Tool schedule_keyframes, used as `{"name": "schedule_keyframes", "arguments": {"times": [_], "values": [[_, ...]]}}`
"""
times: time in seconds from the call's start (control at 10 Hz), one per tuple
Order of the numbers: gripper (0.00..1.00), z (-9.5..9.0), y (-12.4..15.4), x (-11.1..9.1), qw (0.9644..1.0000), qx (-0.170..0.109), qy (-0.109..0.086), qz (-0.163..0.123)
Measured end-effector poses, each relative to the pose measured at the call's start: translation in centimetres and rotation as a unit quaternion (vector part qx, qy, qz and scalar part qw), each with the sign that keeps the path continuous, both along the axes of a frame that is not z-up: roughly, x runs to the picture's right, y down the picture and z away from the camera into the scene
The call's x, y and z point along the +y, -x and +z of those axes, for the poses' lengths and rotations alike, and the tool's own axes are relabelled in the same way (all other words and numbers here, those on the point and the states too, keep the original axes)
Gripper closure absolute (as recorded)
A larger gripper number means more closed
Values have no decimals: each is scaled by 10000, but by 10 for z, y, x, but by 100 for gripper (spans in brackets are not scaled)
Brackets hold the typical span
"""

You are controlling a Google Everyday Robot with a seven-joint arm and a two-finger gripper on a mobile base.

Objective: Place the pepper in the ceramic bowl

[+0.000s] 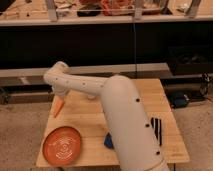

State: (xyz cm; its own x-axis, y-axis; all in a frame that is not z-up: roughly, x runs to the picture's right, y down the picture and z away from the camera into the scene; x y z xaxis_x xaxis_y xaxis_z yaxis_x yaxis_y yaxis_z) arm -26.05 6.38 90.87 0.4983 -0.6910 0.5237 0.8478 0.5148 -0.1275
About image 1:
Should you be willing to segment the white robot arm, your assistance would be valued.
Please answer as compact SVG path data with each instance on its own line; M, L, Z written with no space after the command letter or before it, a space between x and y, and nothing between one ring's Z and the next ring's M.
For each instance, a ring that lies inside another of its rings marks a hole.
M169 171L134 82L122 75L77 76L59 61L43 76L55 95L70 90L99 96L121 171Z

